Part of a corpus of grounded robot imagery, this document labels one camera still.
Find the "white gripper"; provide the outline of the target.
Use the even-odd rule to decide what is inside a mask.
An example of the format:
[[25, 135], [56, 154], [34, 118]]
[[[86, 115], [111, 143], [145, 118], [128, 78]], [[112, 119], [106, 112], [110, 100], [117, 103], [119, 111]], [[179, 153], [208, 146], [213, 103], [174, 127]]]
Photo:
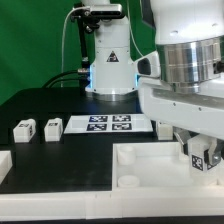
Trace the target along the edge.
[[204, 151], [204, 162], [208, 170], [221, 162], [221, 140], [224, 140], [223, 77], [201, 83], [197, 94], [178, 94], [159, 79], [141, 77], [138, 93], [141, 110], [149, 119], [179, 127], [174, 135], [184, 154], [188, 153], [187, 141], [191, 136], [187, 130], [190, 130], [220, 139], [213, 140]]

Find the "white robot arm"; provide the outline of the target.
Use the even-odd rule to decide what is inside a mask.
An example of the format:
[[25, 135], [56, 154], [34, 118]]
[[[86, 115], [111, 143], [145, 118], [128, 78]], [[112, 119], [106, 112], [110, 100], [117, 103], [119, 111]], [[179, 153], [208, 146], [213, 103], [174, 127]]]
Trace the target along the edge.
[[140, 0], [155, 29], [156, 50], [129, 58], [129, 24], [120, 5], [82, 0], [96, 29], [88, 91], [106, 100], [138, 94], [151, 120], [178, 129], [176, 137], [204, 171], [224, 148], [224, 0]]

